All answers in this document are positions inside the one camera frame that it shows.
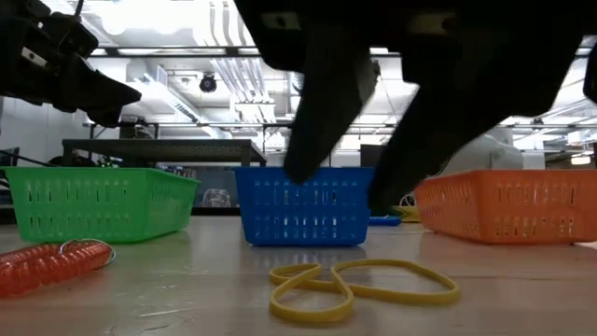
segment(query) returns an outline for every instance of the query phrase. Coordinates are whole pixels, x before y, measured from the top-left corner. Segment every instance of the green basket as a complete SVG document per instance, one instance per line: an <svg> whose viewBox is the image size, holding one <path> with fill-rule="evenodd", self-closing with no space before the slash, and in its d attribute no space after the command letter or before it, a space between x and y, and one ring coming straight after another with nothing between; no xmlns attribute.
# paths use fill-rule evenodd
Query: green basket
<svg viewBox="0 0 597 336"><path fill-rule="evenodd" d="M199 181L155 169L5 168L21 238L133 243L184 229Z"/></svg>

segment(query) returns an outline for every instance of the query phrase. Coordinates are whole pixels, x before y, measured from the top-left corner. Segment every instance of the red coiled cord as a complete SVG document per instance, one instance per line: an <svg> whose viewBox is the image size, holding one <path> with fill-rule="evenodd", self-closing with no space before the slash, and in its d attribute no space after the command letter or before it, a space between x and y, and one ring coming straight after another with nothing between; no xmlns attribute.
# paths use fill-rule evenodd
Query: red coiled cord
<svg viewBox="0 0 597 336"><path fill-rule="evenodd" d="M0 255L0 298L20 295L104 266L112 254L105 243L39 245Z"/></svg>

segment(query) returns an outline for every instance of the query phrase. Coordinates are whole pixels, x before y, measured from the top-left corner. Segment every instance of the table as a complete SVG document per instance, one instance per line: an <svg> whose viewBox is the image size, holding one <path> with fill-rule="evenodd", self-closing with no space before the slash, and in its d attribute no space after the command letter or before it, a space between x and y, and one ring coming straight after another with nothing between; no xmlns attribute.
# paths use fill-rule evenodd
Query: table
<svg viewBox="0 0 597 336"><path fill-rule="evenodd" d="M22 246L0 227L0 252ZM186 231L117 245L117 261L84 278L0 301L6 335L592 335L597 251L580 246L477 245L418 225L371 228L358 248L259 248L236 217L194 217ZM304 327L270 316L270 268L293 262L396 258L421 262L462 287L451 306L355 298L348 320ZM351 282L438 290L393 269L347 271ZM297 291L284 302L324 307L340 298Z"/></svg>
<svg viewBox="0 0 597 336"><path fill-rule="evenodd" d="M265 154L247 139L150 140L150 139L65 139L64 165L72 162L73 149L134 162L258 162L265 166Z"/></svg>

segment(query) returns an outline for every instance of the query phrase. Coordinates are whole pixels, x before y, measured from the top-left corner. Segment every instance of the black table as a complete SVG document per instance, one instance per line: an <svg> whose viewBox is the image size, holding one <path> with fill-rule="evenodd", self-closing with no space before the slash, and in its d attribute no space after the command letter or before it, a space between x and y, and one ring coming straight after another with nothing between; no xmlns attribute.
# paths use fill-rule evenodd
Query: black table
<svg viewBox="0 0 597 336"><path fill-rule="evenodd" d="M63 165L72 163L73 149L81 149L109 157L147 162L240 162L249 166L267 159L251 140L154 140L154 139L77 139L62 140Z"/></svg>

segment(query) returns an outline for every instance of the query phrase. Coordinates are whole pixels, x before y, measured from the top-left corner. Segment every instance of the orange basket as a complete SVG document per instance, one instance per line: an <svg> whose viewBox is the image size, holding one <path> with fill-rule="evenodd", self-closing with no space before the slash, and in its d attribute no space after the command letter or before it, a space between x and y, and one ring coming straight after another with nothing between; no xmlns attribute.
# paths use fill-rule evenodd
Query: orange basket
<svg viewBox="0 0 597 336"><path fill-rule="evenodd" d="M490 244L597 241L597 171L477 171L415 190L423 225Z"/></svg>

